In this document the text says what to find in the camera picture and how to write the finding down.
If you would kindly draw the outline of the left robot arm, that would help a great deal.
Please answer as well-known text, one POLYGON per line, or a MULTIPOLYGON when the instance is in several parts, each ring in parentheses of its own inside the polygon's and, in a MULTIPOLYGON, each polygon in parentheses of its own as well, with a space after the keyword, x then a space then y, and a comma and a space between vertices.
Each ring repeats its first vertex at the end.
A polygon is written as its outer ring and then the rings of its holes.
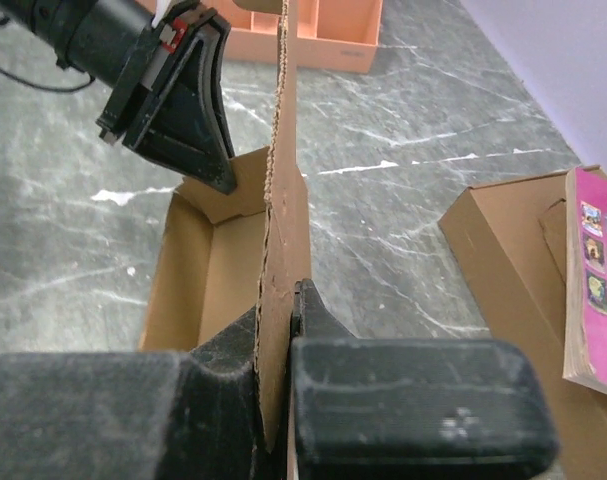
POLYGON ((237 182, 222 99, 229 22, 200 1, 0 1, 49 44, 61 69, 106 84, 101 139, 229 194, 237 182))

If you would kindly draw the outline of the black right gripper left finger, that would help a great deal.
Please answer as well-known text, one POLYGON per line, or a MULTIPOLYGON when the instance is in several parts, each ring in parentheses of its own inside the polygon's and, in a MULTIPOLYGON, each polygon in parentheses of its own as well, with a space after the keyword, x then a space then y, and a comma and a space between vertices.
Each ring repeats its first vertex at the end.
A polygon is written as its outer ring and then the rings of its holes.
POLYGON ((190 351, 0 354, 0 479, 264 479, 254 316, 190 351))

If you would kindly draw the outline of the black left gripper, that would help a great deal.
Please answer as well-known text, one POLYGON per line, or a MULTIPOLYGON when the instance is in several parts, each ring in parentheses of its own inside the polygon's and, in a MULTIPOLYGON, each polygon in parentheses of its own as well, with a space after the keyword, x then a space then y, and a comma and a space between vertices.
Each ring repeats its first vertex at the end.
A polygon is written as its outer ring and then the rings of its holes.
POLYGON ((228 195, 234 149, 220 87, 230 25, 203 4, 150 15, 103 112, 100 138, 228 195))

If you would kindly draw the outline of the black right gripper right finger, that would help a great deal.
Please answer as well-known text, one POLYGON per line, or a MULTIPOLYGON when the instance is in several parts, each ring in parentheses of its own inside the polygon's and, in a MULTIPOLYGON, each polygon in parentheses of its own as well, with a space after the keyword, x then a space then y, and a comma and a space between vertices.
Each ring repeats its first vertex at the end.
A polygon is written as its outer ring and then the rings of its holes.
POLYGON ((353 336, 295 288, 293 444, 302 479, 531 479, 560 450, 537 374, 493 339, 353 336))

